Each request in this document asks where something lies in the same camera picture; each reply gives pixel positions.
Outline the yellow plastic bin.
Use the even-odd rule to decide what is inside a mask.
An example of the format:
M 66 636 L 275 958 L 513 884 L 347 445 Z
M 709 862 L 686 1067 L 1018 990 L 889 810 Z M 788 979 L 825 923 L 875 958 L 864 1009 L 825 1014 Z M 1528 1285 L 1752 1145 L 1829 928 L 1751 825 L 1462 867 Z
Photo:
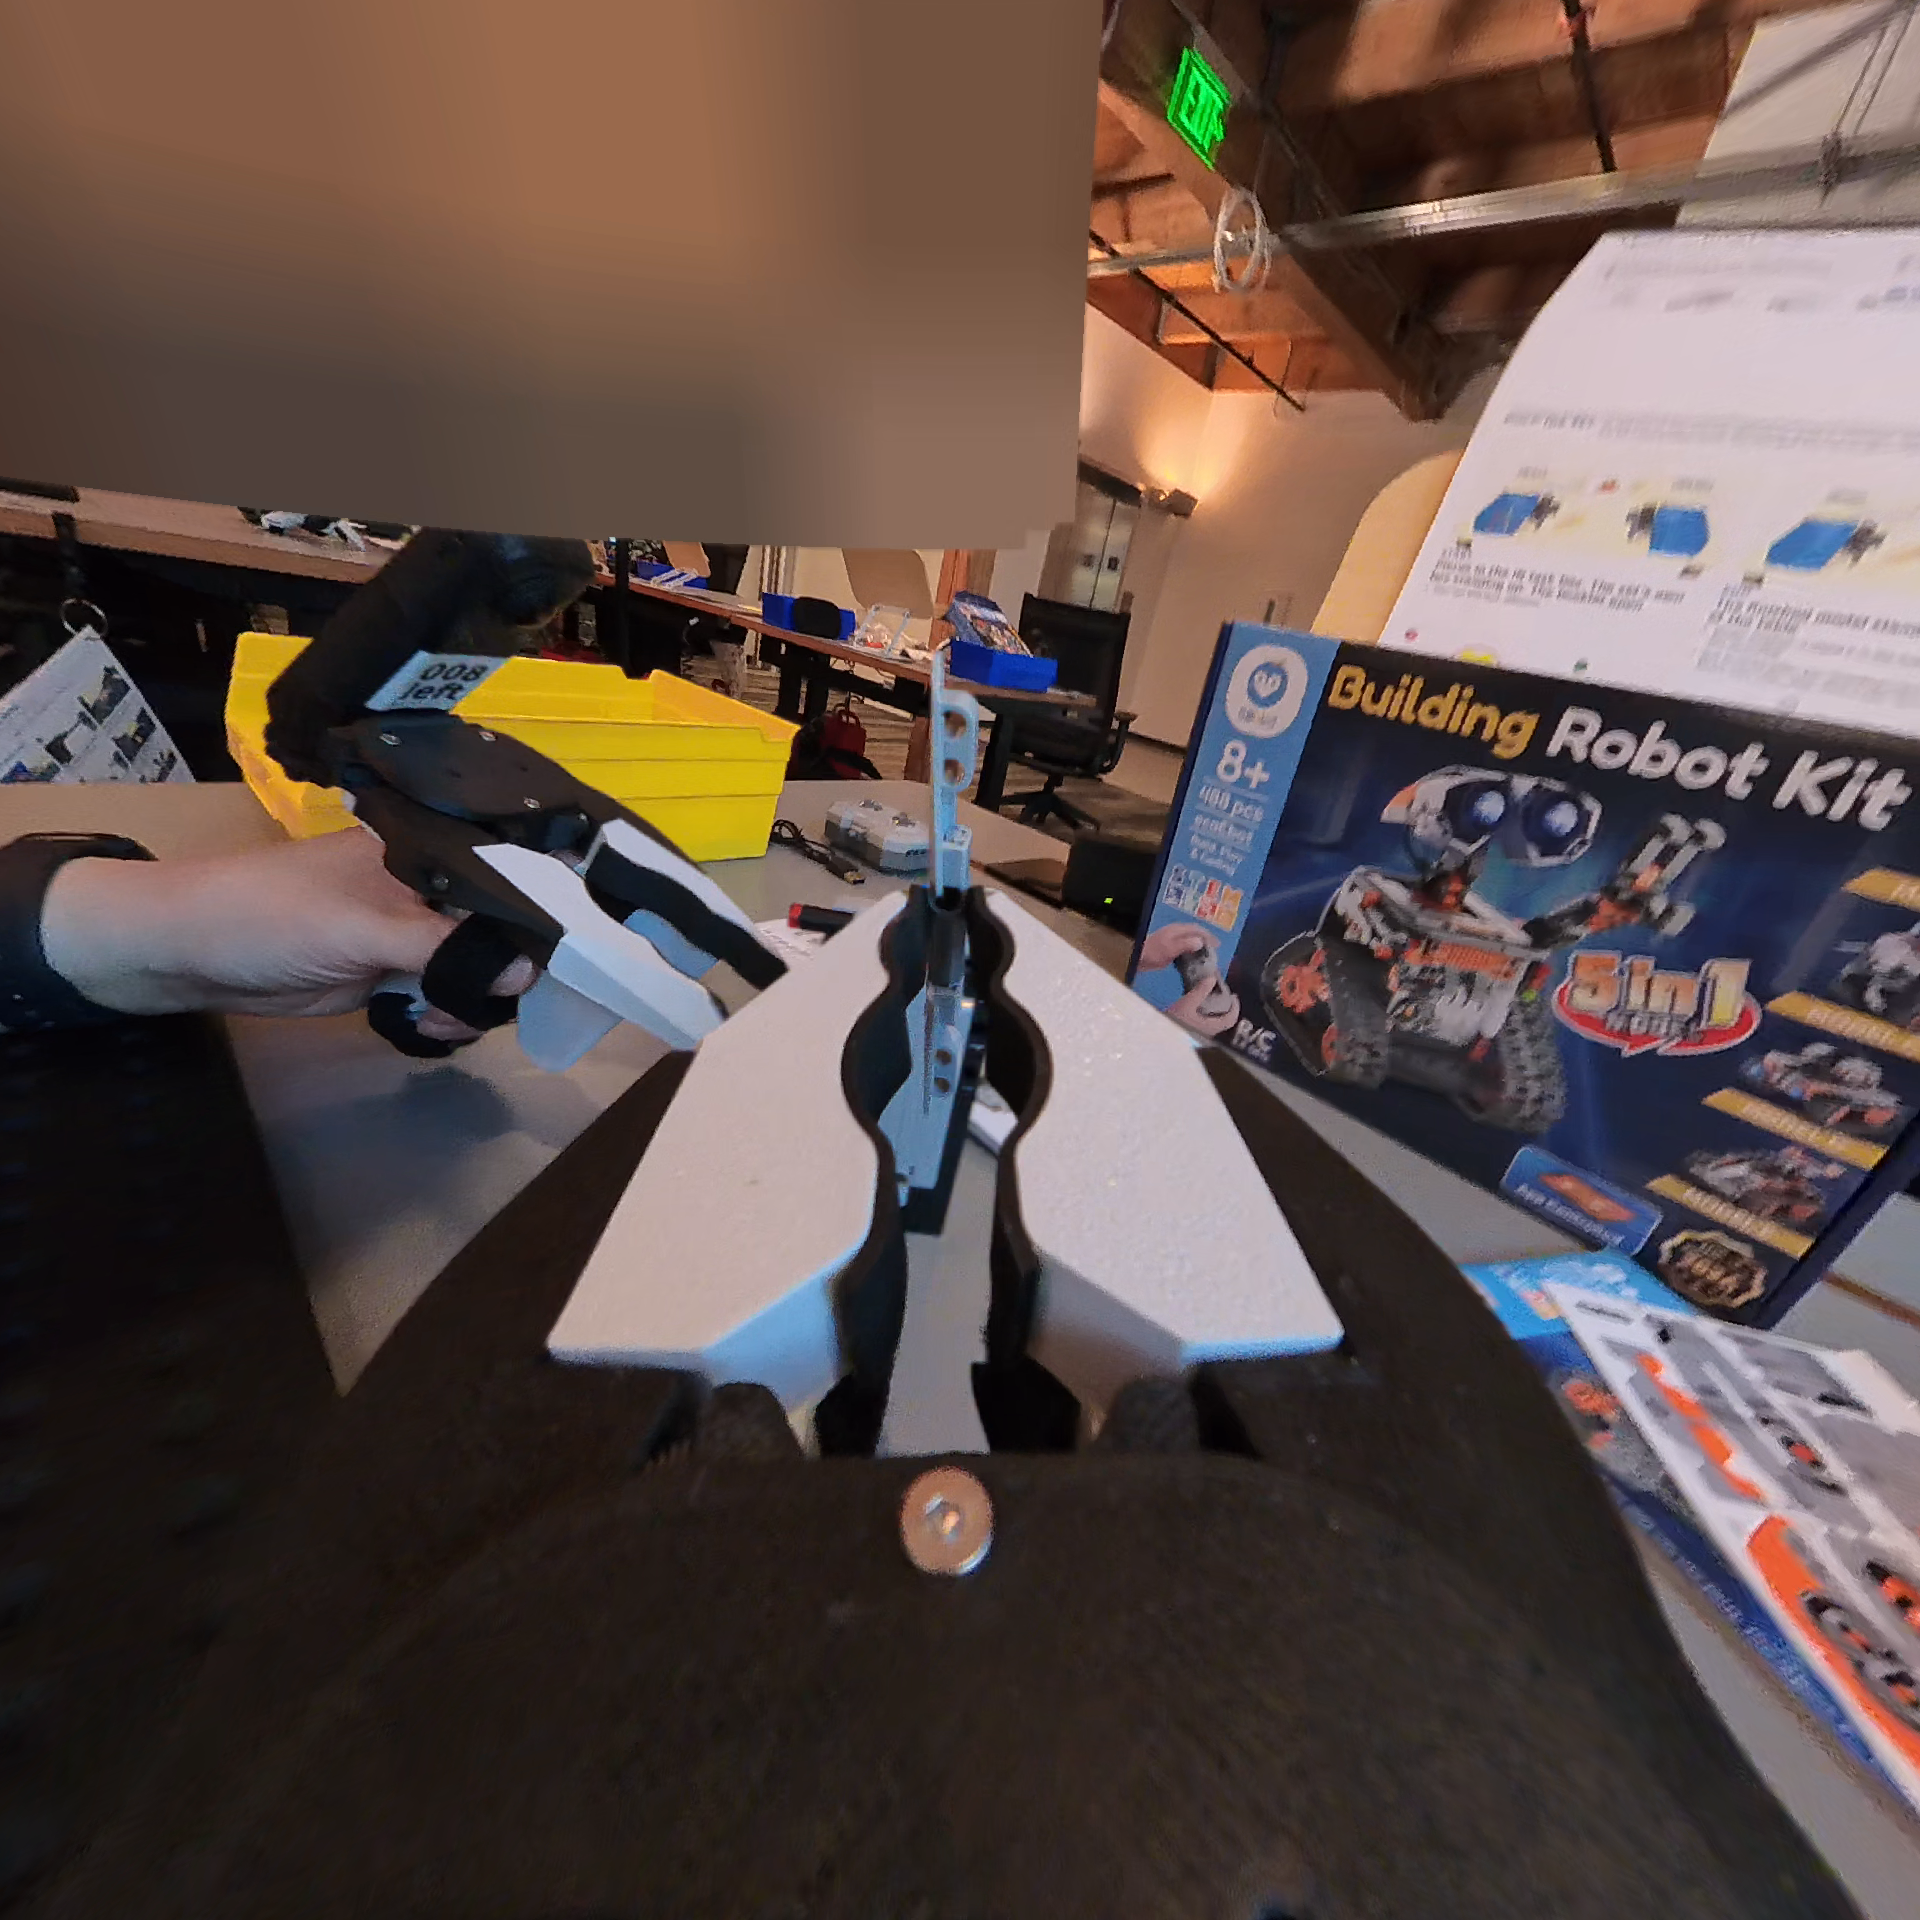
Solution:
M 229 676 L 229 755 L 264 812 L 291 835 L 350 830 L 336 791 L 291 780 L 264 750 L 268 685 L 300 656 L 300 636 L 244 635 Z M 609 662 L 514 656 L 457 714 L 552 756 L 640 812 L 689 860 L 755 860 L 771 845 L 795 725 L 709 685 Z

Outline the robot kit box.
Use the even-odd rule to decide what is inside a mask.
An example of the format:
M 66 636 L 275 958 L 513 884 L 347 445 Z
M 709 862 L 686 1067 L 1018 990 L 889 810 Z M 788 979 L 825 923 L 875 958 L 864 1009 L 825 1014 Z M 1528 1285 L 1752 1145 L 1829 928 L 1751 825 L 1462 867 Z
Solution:
M 1916 738 L 1232 620 L 1125 977 L 1768 1328 L 1916 1183 Z

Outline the person's left forearm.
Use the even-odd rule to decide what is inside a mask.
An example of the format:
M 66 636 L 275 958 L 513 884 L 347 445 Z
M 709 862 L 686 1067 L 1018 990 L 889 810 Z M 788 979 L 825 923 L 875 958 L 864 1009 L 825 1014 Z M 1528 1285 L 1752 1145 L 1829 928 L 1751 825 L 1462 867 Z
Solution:
M 28 834 L 3 845 L 3 1033 L 42 1036 L 123 1023 L 81 995 L 45 958 L 42 903 L 69 862 L 152 862 L 152 853 L 112 834 Z

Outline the sticker sheet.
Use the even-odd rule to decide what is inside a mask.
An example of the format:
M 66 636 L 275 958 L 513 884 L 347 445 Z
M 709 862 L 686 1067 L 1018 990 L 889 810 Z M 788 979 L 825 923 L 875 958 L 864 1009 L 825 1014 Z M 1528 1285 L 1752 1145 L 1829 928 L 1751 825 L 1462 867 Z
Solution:
M 1739 1597 L 1916 1807 L 1916 1403 L 1866 1355 L 1615 1285 L 1543 1296 Z

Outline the long wooden table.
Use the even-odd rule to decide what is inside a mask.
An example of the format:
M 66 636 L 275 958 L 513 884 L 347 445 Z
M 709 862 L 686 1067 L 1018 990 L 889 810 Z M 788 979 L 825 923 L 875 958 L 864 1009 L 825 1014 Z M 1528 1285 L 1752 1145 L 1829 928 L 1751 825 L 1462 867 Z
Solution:
M 320 536 L 275 536 L 256 530 L 236 505 L 141 497 L 81 488 L 76 500 L 3 488 L 3 531 L 52 538 L 55 519 L 69 517 L 88 549 L 144 559 L 202 563 L 244 570 L 291 576 L 308 582 L 363 586 L 395 549 L 354 549 Z
M 896 654 L 875 654 L 868 647 L 853 647 L 845 639 L 825 639 L 825 636 L 805 636 L 805 635 L 794 635 L 784 631 L 763 617 L 756 617 L 755 612 L 726 601 L 726 599 L 712 599 L 712 595 L 691 595 L 691 590 L 680 590 L 680 589 L 658 589 L 652 582 L 604 582 L 608 589 L 621 590 L 622 599 L 647 599 L 656 601 L 661 607 L 672 612 L 686 612 L 691 617 L 712 617 L 730 627 L 742 627 L 755 636 L 768 636 L 781 647 L 795 647 L 810 656 L 818 659 L 833 659 L 833 662 L 845 662 L 845 666 L 858 666 L 858 668 L 870 668 L 870 672 L 889 672 L 896 681 L 928 690 L 932 679 L 932 666 L 941 666 L 941 659 L 918 659 L 918 656 L 896 656 Z M 948 676 L 948 685 L 974 697 L 984 704 L 1041 704 L 1041 707 L 1059 707 L 1059 712 L 1095 712 L 1097 703 L 1085 693 L 1065 690 L 1065 685 L 1049 685 L 1049 690 L 1028 690 L 1028 685 L 997 685 L 997 681 L 965 681 L 965 679 L 952 679 Z

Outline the person's left hand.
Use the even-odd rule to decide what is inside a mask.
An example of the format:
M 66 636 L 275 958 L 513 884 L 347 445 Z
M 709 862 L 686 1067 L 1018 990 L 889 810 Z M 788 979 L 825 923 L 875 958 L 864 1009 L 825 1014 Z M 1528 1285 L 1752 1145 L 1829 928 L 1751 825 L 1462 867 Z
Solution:
M 39 946 L 112 1014 L 334 1018 L 422 977 L 457 921 L 365 830 L 204 860 L 72 860 Z

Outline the green exit sign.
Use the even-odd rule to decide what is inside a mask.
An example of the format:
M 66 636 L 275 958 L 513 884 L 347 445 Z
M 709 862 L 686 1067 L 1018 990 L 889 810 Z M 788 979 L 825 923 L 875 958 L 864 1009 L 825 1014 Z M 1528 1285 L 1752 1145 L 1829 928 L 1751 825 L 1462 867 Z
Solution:
M 1166 122 L 1208 171 L 1219 163 L 1232 112 L 1232 81 L 1214 67 L 1200 47 L 1189 44 L 1177 53 L 1166 87 Z

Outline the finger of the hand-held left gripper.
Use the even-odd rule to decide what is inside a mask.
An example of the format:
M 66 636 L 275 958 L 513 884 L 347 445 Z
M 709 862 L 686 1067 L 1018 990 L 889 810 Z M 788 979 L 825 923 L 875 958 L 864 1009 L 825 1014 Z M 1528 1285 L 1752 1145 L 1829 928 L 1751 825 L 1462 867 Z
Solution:
M 761 940 L 704 867 L 640 821 L 600 824 L 582 860 L 582 877 L 600 910 L 691 979 L 728 968 L 748 985 L 768 990 L 788 974 L 784 958 Z
M 728 1018 L 695 977 L 613 921 L 569 862 L 513 841 L 481 845 L 477 860 L 559 923 L 541 977 L 519 995 L 522 1050 L 591 1050 L 622 1023 L 691 1050 Z

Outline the grey remote controller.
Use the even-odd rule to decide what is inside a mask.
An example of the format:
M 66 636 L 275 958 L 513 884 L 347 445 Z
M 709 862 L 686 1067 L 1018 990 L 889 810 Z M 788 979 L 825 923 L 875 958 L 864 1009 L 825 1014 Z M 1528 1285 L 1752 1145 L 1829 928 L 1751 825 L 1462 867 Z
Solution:
M 881 801 L 829 803 L 824 839 L 838 856 L 877 874 L 923 877 L 931 873 L 928 824 Z

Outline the small black device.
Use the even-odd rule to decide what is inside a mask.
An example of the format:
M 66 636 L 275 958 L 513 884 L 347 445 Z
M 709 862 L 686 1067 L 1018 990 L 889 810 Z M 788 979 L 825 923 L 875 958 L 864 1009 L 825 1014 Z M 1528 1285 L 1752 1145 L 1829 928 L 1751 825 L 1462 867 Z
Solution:
M 1137 931 L 1147 915 L 1155 867 L 1155 839 L 1085 830 L 1065 853 L 1060 909 L 1115 931 Z

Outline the blue booklet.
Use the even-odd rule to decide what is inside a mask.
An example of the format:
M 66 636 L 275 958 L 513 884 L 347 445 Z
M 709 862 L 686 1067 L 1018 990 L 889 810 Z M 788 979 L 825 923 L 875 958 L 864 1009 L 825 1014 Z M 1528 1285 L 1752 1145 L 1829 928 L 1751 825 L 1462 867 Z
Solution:
M 1656 1549 L 1684 1583 L 1691 1583 L 1695 1605 L 1730 1628 L 1841 1755 L 1862 1764 L 1905 1813 L 1916 1813 L 1916 1807 L 1905 1807 L 1899 1792 L 1889 1788 L 1850 1727 L 1837 1720 L 1831 1701 L 1814 1691 L 1799 1659 L 1793 1659 L 1793 1648 L 1776 1639 L 1761 1605 L 1739 1597 L 1739 1586 L 1715 1559 L 1715 1549 L 1684 1519 L 1679 1494 L 1659 1476 L 1635 1435 L 1621 1424 L 1619 1408 L 1602 1393 L 1578 1339 L 1554 1316 L 1554 1299 L 1543 1296 L 1543 1284 L 1568 1281 L 1615 1285 L 1629 1299 L 1653 1299 L 1695 1316 L 1703 1314 L 1691 1309 L 1635 1264 L 1613 1253 L 1472 1264 L 1467 1281 L 1475 1284 L 1503 1328 L 1543 1378 L 1547 1393 L 1569 1420 L 1573 1438 L 1606 1481 L 1619 1519 L 1642 1538 L 1642 1546 Z

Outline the black office chair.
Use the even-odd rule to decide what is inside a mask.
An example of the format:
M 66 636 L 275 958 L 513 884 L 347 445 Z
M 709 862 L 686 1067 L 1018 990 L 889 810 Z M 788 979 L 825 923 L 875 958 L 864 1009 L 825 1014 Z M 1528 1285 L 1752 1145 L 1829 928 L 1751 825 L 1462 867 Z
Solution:
M 991 728 L 974 803 L 997 812 L 1004 775 L 1028 766 L 1041 784 L 1016 795 L 1023 824 L 1090 825 L 1090 816 L 1060 797 L 1060 784 L 1115 770 L 1133 723 L 1133 712 L 1118 707 L 1130 614 L 1024 595 L 1018 636 L 1053 662 L 1053 693 L 1077 697 L 1077 704 L 989 703 Z

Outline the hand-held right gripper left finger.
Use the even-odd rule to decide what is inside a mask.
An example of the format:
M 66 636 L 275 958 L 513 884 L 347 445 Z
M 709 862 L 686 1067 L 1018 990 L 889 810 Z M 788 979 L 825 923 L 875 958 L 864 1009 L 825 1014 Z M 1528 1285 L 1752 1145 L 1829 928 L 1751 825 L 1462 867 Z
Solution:
M 763 1383 L 824 1452 L 875 1452 L 908 1191 L 941 1183 L 931 921 L 884 896 L 695 1048 L 552 1358 Z

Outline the printed paper sheet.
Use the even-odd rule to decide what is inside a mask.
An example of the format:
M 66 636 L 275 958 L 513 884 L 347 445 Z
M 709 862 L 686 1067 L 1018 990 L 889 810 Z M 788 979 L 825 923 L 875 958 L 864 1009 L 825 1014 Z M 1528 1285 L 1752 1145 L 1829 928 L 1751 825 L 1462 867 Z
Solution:
M 81 627 L 3 697 L 3 784 L 191 784 L 156 707 Z

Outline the large white instruction sheet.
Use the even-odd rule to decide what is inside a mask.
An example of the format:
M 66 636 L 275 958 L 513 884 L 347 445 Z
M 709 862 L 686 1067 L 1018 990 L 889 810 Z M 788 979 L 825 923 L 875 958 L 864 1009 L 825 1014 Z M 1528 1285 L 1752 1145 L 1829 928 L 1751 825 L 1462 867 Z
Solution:
M 1595 243 L 1380 642 L 1916 738 L 1916 227 Z

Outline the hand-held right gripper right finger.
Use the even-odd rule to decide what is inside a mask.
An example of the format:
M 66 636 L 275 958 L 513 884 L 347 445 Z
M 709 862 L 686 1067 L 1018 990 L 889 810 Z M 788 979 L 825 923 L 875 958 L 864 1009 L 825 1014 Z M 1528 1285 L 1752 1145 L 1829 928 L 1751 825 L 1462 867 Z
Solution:
M 989 1451 L 1067 1452 L 1138 1378 L 1338 1349 L 1210 1059 L 1000 890 L 970 896 L 965 936 L 1010 1115 L 974 1361 Z

